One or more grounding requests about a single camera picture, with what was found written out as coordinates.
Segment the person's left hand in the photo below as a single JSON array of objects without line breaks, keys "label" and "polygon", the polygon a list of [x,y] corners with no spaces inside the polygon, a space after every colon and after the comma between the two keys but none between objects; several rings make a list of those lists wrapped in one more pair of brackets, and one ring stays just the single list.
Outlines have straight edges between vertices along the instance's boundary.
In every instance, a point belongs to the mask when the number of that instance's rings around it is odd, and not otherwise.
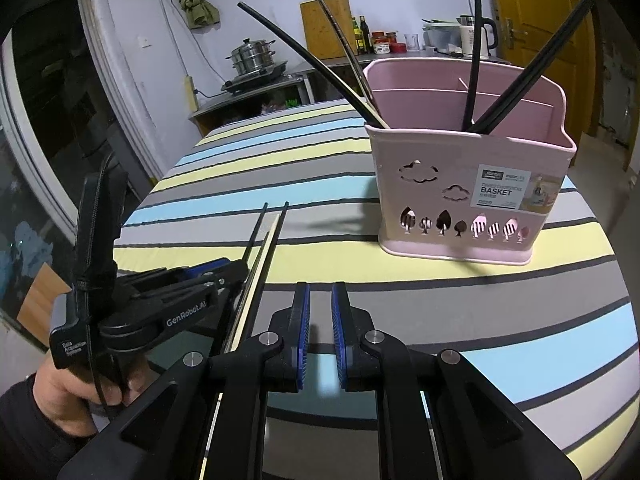
[{"label": "person's left hand", "polygon": [[[104,401],[109,406],[129,405],[152,384],[155,374],[144,356],[132,362],[126,387],[99,378]],[[40,412],[71,437],[91,437],[98,432],[88,404],[100,404],[96,384],[88,370],[70,367],[58,370],[48,352],[35,374],[32,395]]]}]

